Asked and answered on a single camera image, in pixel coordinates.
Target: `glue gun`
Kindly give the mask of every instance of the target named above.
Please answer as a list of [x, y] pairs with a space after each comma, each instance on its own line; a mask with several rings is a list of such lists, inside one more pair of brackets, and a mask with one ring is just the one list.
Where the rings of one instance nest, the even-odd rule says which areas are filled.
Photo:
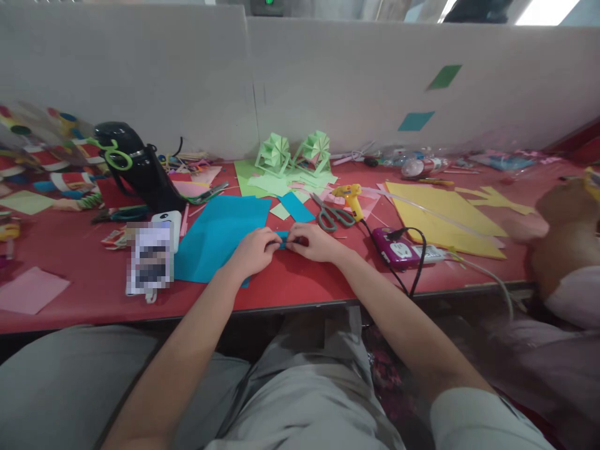
[[357, 222], [360, 222], [364, 218], [363, 209], [361, 208], [361, 204], [358, 203], [358, 196], [362, 193], [363, 190], [361, 189], [360, 184], [347, 184], [345, 186], [336, 187], [331, 191], [331, 195], [346, 199], [347, 205], [352, 209], [354, 220]]

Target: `scissors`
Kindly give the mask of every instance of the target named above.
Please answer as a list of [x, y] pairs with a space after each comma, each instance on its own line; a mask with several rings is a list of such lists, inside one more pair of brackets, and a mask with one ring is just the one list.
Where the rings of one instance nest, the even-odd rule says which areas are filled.
[[346, 227], [351, 227], [356, 223], [354, 216], [350, 212], [327, 206], [316, 194], [311, 194], [311, 197], [321, 207], [321, 211], [317, 215], [317, 222], [328, 233], [333, 233], [338, 229], [338, 226], [334, 223], [334, 219], [342, 222], [342, 225]]

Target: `blue paper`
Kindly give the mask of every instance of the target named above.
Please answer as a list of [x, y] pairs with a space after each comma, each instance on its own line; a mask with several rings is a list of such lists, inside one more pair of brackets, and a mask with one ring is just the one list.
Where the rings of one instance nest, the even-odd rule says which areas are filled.
[[288, 192], [283, 197], [279, 197], [279, 200], [296, 222], [310, 222], [314, 220], [313, 214], [298, 200], [298, 197], [293, 192]]
[[421, 131], [435, 113], [435, 111], [409, 112], [398, 128], [398, 131]]
[[288, 241], [289, 231], [276, 231], [275, 234], [279, 235], [279, 237], [283, 241], [279, 246], [279, 250], [284, 250], [286, 248], [286, 242]]
[[[175, 254], [175, 279], [208, 283], [231, 257], [240, 241], [264, 227], [270, 199], [220, 195], [210, 200], [187, 231]], [[248, 286], [249, 279], [242, 287]]]

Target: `blue square paper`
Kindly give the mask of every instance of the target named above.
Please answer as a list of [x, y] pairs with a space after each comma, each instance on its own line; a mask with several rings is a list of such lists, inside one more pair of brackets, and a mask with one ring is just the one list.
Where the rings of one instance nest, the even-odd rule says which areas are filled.
[[409, 112], [398, 128], [398, 131], [421, 131], [435, 113], [435, 111]]
[[175, 254], [175, 279], [208, 283], [244, 237], [267, 223], [270, 199], [220, 195], [208, 202]]

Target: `light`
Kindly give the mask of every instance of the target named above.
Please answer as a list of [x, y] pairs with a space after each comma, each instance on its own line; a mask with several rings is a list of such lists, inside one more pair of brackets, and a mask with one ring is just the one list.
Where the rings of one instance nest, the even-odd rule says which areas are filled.
[[531, 0], [515, 25], [560, 24], [579, 0]]

